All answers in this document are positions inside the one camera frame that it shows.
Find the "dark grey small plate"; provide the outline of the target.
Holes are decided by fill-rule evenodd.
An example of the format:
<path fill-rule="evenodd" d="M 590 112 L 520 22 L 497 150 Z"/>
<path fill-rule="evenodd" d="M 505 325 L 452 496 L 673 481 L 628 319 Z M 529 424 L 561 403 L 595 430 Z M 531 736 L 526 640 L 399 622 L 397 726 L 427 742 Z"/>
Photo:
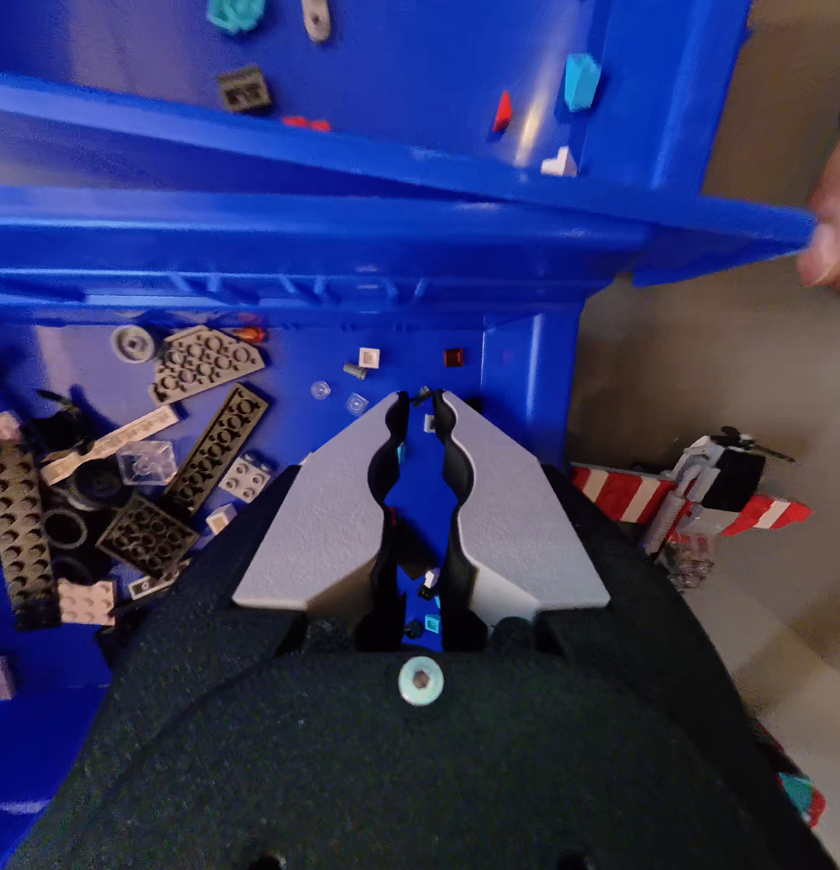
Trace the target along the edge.
<path fill-rule="evenodd" d="M 219 73 L 217 83 L 224 107 L 231 114 L 261 114 L 272 109 L 269 86 L 256 64 Z"/>

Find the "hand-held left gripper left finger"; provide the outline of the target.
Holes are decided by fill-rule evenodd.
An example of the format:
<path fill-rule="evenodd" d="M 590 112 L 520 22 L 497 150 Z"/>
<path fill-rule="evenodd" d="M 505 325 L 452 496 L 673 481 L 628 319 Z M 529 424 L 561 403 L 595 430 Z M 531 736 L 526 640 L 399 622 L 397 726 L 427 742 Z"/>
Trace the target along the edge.
<path fill-rule="evenodd" d="M 357 649 L 402 647 L 386 498 L 400 478 L 409 401 L 386 395 L 302 462 L 233 593 L 237 624 L 289 636 L 323 620 Z"/>

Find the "clear plastic bag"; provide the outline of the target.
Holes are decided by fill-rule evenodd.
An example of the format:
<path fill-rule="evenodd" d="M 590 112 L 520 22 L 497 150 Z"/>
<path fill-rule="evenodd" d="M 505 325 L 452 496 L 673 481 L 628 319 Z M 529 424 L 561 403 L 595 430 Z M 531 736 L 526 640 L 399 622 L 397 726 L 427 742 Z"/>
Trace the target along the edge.
<path fill-rule="evenodd" d="M 718 532 L 670 531 L 656 556 L 656 565 L 677 592 L 697 589 L 708 580 L 715 567 L 719 538 Z"/>

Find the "dark grey long brick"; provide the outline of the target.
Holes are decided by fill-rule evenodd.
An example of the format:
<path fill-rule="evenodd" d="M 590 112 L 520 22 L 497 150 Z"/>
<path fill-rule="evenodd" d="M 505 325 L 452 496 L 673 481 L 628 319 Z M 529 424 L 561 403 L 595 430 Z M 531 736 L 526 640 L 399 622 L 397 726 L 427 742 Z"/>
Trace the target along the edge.
<path fill-rule="evenodd" d="M 21 632 L 62 623 L 43 517 L 40 475 L 28 446 L 0 441 L 0 562 Z"/>

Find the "teal round piece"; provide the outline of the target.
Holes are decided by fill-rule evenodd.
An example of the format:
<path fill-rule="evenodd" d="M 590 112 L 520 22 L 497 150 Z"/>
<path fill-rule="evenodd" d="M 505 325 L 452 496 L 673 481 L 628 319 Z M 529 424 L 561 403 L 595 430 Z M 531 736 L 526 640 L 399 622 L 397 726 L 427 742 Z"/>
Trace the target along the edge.
<path fill-rule="evenodd" d="M 230 36 L 252 32 L 265 15 L 266 1 L 208 1 L 207 20 Z"/>

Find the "black rubber tyre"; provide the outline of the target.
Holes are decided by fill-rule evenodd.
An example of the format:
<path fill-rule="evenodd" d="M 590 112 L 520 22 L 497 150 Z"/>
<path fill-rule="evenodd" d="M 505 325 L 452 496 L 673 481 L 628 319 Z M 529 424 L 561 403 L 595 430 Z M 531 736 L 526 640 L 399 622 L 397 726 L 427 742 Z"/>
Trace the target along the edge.
<path fill-rule="evenodd" d="M 132 495 L 113 456 L 81 464 L 67 479 L 65 491 L 69 505 L 83 512 L 120 509 Z"/>

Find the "toy brick barrier model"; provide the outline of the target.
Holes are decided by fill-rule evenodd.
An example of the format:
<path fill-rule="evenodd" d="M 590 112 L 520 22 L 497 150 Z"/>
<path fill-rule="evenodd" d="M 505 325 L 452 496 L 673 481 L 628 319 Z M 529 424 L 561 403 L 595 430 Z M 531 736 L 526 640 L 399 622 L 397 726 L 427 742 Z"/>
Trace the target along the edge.
<path fill-rule="evenodd" d="M 618 470 L 572 464 L 570 482 L 610 519 L 643 529 L 642 550 L 708 546 L 750 530 L 777 530 L 812 516 L 810 507 L 760 491 L 767 459 L 794 459 L 725 426 L 701 437 L 667 471 Z"/>

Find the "dark printed box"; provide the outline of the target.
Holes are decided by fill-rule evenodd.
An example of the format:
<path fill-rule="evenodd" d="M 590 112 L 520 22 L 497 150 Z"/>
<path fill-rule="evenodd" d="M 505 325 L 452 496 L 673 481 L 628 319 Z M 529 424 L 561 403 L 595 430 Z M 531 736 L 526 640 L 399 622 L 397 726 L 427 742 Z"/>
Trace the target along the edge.
<path fill-rule="evenodd" d="M 786 796 L 808 828 L 815 830 L 827 809 L 825 796 L 764 725 L 753 720 L 752 732 Z"/>

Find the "person's right hand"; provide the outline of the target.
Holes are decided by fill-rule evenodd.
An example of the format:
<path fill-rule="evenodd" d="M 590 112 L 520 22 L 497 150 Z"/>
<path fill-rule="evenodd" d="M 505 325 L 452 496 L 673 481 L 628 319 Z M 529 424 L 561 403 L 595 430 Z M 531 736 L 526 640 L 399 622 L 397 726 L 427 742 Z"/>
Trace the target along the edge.
<path fill-rule="evenodd" d="M 809 208 L 817 227 L 809 247 L 797 259 L 799 277 L 804 286 L 827 287 L 840 294 L 840 136 Z"/>

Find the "black lever piece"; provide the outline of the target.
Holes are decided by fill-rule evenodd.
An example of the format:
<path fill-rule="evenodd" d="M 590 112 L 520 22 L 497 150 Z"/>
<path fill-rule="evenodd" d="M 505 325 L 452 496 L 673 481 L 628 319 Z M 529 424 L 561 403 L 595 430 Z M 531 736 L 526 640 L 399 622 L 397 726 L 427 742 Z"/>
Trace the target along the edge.
<path fill-rule="evenodd" d="M 70 397 L 45 389 L 35 392 L 58 406 L 50 417 L 31 420 L 35 438 L 43 450 L 89 452 L 95 441 L 95 427 L 88 414 Z"/>

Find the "dark grey long plate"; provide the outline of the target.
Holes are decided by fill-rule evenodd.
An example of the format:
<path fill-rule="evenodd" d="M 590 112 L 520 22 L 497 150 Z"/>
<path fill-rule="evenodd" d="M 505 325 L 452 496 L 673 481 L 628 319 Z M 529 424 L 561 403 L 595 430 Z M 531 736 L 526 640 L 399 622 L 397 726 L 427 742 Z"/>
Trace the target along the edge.
<path fill-rule="evenodd" d="M 195 515 L 238 458 L 270 405 L 250 386 L 233 388 L 164 490 L 158 506 L 181 520 Z"/>

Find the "grey wedge plate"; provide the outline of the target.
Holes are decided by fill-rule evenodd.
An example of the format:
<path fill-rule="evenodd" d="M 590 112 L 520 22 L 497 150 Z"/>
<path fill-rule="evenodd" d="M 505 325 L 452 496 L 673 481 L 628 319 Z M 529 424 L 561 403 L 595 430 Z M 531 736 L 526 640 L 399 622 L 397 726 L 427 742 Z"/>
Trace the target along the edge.
<path fill-rule="evenodd" d="M 265 367 L 266 362 L 254 345 L 198 325 L 165 339 L 149 395 L 157 406 L 169 405 Z"/>

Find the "blue plastic bin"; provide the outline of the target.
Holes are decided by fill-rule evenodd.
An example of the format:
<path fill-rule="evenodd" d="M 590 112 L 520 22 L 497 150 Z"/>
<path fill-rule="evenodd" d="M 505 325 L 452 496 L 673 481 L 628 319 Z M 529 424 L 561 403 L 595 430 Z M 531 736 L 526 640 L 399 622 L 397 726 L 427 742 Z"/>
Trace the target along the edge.
<path fill-rule="evenodd" d="M 98 432 L 152 411 L 154 366 L 120 362 L 110 334 L 123 321 L 172 332 L 197 324 L 226 331 L 240 324 L 267 331 L 264 370 L 245 379 L 271 402 L 248 448 L 277 471 L 356 420 L 350 393 L 369 400 L 417 393 L 423 386 L 481 401 L 483 413 L 543 462 L 561 464 L 574 358 L 583 304 L 525 316 L 446 311 L 399 321 L 378 316 L 339 320 L 332 313 L 284 317 L 273 311 L 233 317 L 208 311 L 60 310 L 0 308 L 0 411 L 17 419 L 45 418 L 53 404 L 36 395 L 71 394 Z M 380 367 L 364 380 L 343 371 L 360 347 L 381 351 Z M 463 347 L 465 365 L 444 366 L 444 350 Z M 326 381 L 319 401 L 309 387 Z M 0 702 L 0 868 L 55 795 L 76 759 L 110 669 L 95 629 L 67 625 L 19 632 L 0 566 L 0 656 L 10 662 L 15 696 Z"/>
<path fill-rule="evenodd" d="M 813 234 L 702 194 L 750 2 L 328 5 L 316 44 L 301 2 L 237 36 L 207 2 L 0 2 L 0 308 L 521 316 Z M 272 109 L 231 114 L 217 74 L 250 64 Z M 540 171 L 561 146 L 576 178 Z"/>

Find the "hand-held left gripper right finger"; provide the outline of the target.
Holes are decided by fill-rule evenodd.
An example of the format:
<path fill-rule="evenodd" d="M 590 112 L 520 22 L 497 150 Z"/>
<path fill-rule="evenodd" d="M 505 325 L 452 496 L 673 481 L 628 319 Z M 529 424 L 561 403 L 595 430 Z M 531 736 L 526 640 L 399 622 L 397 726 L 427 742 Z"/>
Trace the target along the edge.
<path fill-rule="evenodd" d="M 433 398 L 457 503 L 441 588 L 443 646 L 481 650 L 505 619 L 596 610 L 610 593 L 539 460 L 451 391 Z"/>

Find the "grey round dish piece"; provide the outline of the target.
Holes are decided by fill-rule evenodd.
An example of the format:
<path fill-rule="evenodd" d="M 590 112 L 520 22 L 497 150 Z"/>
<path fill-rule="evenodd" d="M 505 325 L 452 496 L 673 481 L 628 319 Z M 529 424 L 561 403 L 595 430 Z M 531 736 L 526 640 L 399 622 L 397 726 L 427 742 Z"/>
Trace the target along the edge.
<path fill-rule="evenodd" d="M 144 364 L 157 354 L 154 335 L 136 324 L 117 327 L 110 335 L 113 354 L 126 364 Z"/>

